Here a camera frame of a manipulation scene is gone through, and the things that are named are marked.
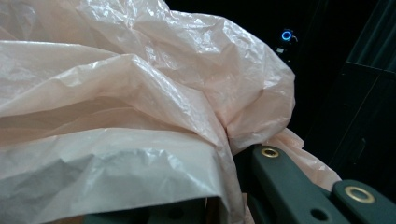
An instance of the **grommet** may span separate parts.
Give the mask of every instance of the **grommet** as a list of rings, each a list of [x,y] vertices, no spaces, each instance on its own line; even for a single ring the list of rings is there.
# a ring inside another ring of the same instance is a hole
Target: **grommet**
[[[279,156],[279,152],[269,147],[265,147],[262,149],[262,155],[268,158],[276,158]]]
[[[355,186],[347,186],[345,188],[346,195],[352,198],[353,200],[360,203],[373,203],[375,198],[373,194],[365,189],[361,189]]]

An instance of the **blue led light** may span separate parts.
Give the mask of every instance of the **blue led light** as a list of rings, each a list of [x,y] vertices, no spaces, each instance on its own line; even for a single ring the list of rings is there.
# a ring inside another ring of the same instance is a hole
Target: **blue led light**
[[[289,41],[291,39],[291,32],[285,31],[282,33],[282,39],[285,41]]]

